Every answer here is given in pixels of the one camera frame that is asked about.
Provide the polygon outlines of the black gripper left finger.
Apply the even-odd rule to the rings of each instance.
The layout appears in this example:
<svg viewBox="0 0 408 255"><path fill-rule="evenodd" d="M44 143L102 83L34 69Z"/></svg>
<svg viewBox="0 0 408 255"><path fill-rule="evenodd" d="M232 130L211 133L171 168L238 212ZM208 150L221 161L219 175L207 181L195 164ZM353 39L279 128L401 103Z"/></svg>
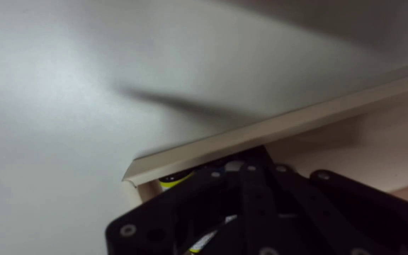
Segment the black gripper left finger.
<svg viewBox="0 0 408 255"><path fill-rule="evenodd" d="M183 182L113 219L107 255L258 255L276 249L279 220L269 185L272 158L262 147L205 162Z"/></svg>

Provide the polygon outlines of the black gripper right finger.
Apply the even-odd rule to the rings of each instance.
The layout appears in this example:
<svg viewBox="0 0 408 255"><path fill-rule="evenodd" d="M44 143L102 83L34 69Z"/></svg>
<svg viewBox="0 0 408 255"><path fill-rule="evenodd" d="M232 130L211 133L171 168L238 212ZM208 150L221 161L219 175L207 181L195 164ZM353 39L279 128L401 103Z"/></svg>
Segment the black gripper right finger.
<svg viewBox="0 0 408 255"><path fill-rule="evenodd" d="M272 175L330 255L408 255L408 201L330 169L306 178L276 164Z"/></svg>

